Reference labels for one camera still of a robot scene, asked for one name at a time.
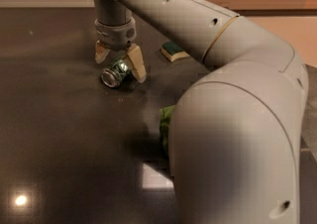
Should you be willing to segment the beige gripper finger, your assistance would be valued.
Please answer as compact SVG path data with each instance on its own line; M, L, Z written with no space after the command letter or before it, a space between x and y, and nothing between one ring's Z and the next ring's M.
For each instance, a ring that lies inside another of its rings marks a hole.
M103 62L110 52L111 50L98 40L95 44L95 61L97 63Z
M127 50L126 62L128 68L132 71L132 75L139 83L143 83L146 80L147 72L143 60L141 48L132 44Z

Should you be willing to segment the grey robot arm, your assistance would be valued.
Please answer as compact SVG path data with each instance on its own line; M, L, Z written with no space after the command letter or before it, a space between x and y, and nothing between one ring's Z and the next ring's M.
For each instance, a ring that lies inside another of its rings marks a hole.
M204 0L115 0L210 73L169 124L180 224L300 224L308 73L286 41Z

